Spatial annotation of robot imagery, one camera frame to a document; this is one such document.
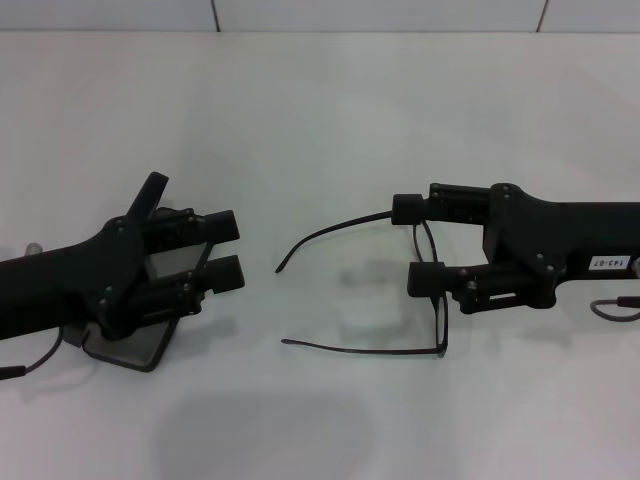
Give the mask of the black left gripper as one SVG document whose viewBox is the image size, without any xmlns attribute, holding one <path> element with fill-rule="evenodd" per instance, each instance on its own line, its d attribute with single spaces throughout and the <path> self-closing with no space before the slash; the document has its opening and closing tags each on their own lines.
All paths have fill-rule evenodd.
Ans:
<svg viewBox="0 0 640 480">
<path fill-rule="evenodd" d="M 3 261 L 1 338 L 113 319 L 140 281 L 144 256 L 140 226 L 118 217 L 79 244 Z"/>
</svg>

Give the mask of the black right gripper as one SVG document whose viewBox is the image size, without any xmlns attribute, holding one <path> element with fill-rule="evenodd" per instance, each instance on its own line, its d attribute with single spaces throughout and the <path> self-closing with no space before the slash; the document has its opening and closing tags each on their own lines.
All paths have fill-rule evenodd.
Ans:
<svg viewBox="0 0 640 480">
<path fill-rule="evenodd" d="M 426 221 L 485 226 L 491 263 L 413 262 L 411 297 L 450 293 L 463 314 L 552 307 L 555 289 L 578 280 L 627 280 L 639 257 L 637 202 L 551 202 L 513 184 L 490 188 L 432 183 L 429 195 L 395 194 L 393 225 Z"/>
</svg>

